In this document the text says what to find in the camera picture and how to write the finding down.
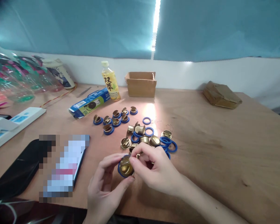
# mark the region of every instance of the power strip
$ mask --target power strip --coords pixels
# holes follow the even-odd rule
[[[38,119],[45,112],[46,110],[40,107],[29,107],[10,119],[10,121],[18,124],[19,126],[11,131],[0,129],[0,146],[18,134],[21,130],[26,128],[33,121]]]

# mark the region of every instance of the brass fitting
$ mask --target brass fitting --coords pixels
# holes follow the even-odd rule
[[[137,143],[133,143],[133,144],[130,146],[130,154],[132,153],[133,149],[134,149],[137,145],[138,145]]]
[[[167,138],[169,138],[169,139],[171,139],[171,136],[172,135],[172,133],[171,133],[171,131],[169,131],[169,130],[165,130],[165,131],[163,131],[162,133],[161,133],[161,136],[162,137],[167,137]]]
[[[144,135],[139,138],[140,142],[144,142],[145,144],[149,144],[149,137]]]
[[[134,126],[128,125],[127,133],[133,133],[133,131],[134,131]]]
[[[135,127],[135,132],[138,135],[144,135],[145,134],[145,125],[143,125],[143,126],[136,126]]]
[[[132,112],[132,113],[135,113],[136,111],[137,111],[137,108],[132,106],[132,107],[131,107],[131,112]]]
[[[113,116],[114,116],[115,118],[120,117],[120,113],[118,112],[118,110],[113,111]]]
[[[104,122],[105,124],[108,124],[108,123],[110,123],[110,121],[111,121],[110,117],[109,117],[109,116],[105,116],[103,122]]]
[[[97,115],[94,115],[94,117],[93,117],[93,121],[94,121],[94,123],[99,123],[100,122],[100,120],[101,120],[101,117],[99,117],[99,116],[97,116]]]
[[[137,121],[134,125],[133,131],[135,131],[135,127],[140,126],[139,122]]]
[[[158,147],[158,146],[160,146],[161,141],[157,136],[153,135],[153,136],[150,137],[149,143],[153,147]]]
[[[121,140],[121,144],[120,144],[120,147],[122,149],[128,149],[130,146],[131,146],[132,142],[129,138],[123,138]]]
[[[121,161],[119,162],[119,172],[123,177],[128,177],[133,175],[134,169],[129,162],[130,156],[126,155],[122,157]]]
[[[119,124],[119,119],[118,118],[112,118],[112,123],[113,123],[113,125],[118,125]]]
[[[104,132],[110,133],[110,132],[112,131],[112,126],[111,126],[111,124],[106,124],[106,125],[103,127],[103,129],[104,129]]]
[[[127,108],[125,107],[125,108],[122,109],[121,112],[122,112],[122,114],[127,114],[127,113],[128,113],[128,110],[127,110]]]
[[[123,114],[121,119],[123,122],[127,122],[128,116],[126,114]]]

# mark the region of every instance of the cable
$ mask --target cable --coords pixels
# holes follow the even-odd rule
[[[49,103],[49,102],[51,102],[51,101],[53,101],[53,100],[55,100],[55,99],[58,99],[58,98],[60,98],[60,97],[63,97],[63,96],[65,96],[65,95],[68,94],[68,93],[71,93],[71,92],[74,91],[76,88],[77,88],[77,83],[75,83],[75,87],[74,87],[71,91],[68,91],[68,92],[62,94],[61,96],[58,96],[58,97],[56,97],[56,98],[54,98],[54,99],[52,99],[52,100],[49,100],[49,101],[45,102],[45,103],[44,103],[43,105],[41,105],[40,107],[43,107],[43,106],[46,105],[47,103]]]

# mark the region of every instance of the blue o-ring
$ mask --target blue o-ring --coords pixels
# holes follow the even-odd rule
[[[141,135],[138,135],[135,131],[134,131],[133,135],[134,135],[135,137],[137,137],[137,138],[140,138],[140,137],[141,137]]]
[[[166,155],[168,156],[168,158],[171,160],[171,156],[169,152],[166,152]]]
[[[127,178],[127,177],[125,177],[125,176],[123,176],[123,175],[121,174],[121,172],[120,172],[120,170],[119,170],[119,164],[120,164],[120,162],[118,163],[117,171],[119,172],[119,174],[120,174],[123,178]]]
[[[131,114],[131,115],[136,115],[136,114],[138,114],[138,110],[136,110],[135,113],[133,113],[132,111],[130,111],[130,114]]]
[[[106,133],[105,130],[104,130],[104,134],[105,134],[105,135],[110,135],[110,134],[112,134],[112,133],[114,132],[114,128],[113,128],[112,126],[111,126],[111,128],[112,128],[111,132]]]
[[[105,123],[104,121],[103,121],[103,125],[107,125],[107,124],[111,124],[112,123],[112,119],[110,119],[110,122],[109,123]]]
[[[93,121],[93,123],[95,124],[95,125],[99,125],[99,124],[101,124],[103,122],[103,119],[102,118],[100,118],[100,122],[99,123],[95,123],[94,121]]]
[[[172,141],[172,144],[175,146],[175,149],[174,150],[168,149],[168,152],[170,152],[170,153],[173,153],[173,152],[177,151],[177,144],[174,141]]]
[[[167,145],[167,144],[171,144],[171,142],[172,142],[172,140],[170,139],[170,138],[167,138],[167,137],[160,137],[160,141],[162,142],[162,143],[164,143],[165,145]]]
[[[136,137],[136,136],[135,136],[135,135],[132,135],[132,137],[131,137],[131,142],[132,142],[132,143],[138,143],[138,142],[139,142],[139,138],[136,137],[137,139],[134,140],[134,137]]]
[[[152,120],[151,120],[149,117],[145,117],[145,118],[143,118],[142,122],[143,122],[143,124],[150,124],[150,123],[152,122]]]
[[[150,135],[149,135],[149,134],[146,134],[146,130],[151,130],[151,131],[152,131],[152,134],[150,134]],[[146,136],[149,136],[149,137],[150,137],[150,136],[153,136],[154,133],[155,133],[155,131],[153,130],[152,127],[147,127],[147,128],[145,129],[145,135],[146,135]]]
[[[122,123],[128,123],[129,121],[130,121],[130,118],[129,118],[129,117],[128,117],[128,119],[127,119],[126,121],[123,121],[122,118],[121,118],[121,122],[122,122]]]
[[[120,114],[123,115],[123,112],[121,112]],[[129,114],[129,112],[127,111],[127,113],[125,115],[128,115],[128,114]]]
[[[118,123],[118,125],[114,125],[113,123],[112,123],[112,126],[113,127],[118,127],[118,126],[120,126],[121,125],[121,121],[119,120],[119,123]]]

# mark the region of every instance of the plywood tabletop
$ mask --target plywood tabletop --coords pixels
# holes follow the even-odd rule
[[[10,141],[0,147],[0,177],[24,148],[40,134],[89,134],[86,151],[72,198],[58,204],[86,208],[87,186],[98,163],[107,155],[122,152],[120,141],[128,124],[115,128],[112,135],[103,134],[103,125],[95,126],[94,114],[111,116],[114,110],[135,106],[138,114],[130,124],[150,117],[155,135],[172,131],[178,151],[171,161],[207,193],[230,207],[251,223],[280,223],[280,116],[244,93],[237,93],[243,103],[235,110],[211,106],[201,91],[157,89],[155,98],[129,97],[120,88],[122,100],[107,102],[90,115],[74,119],[68,108],[87,94],[101,89],[92,86],[80,98],[76,96],[89,85],[78,88],[61,99],[48,103],[47,112]],[[29,106],[40,106],[61,93],[42,94],[25,105],[13,105],[2,114],[16,115]],[[57,155],[63,149],[56,147]],[[38,201],[44,170],[39,170],[19,198]],[[122,180],[114,171],[113,187]],[[149,189],[135,175],[116,213],[175,223],[206,223],[181,200]]]

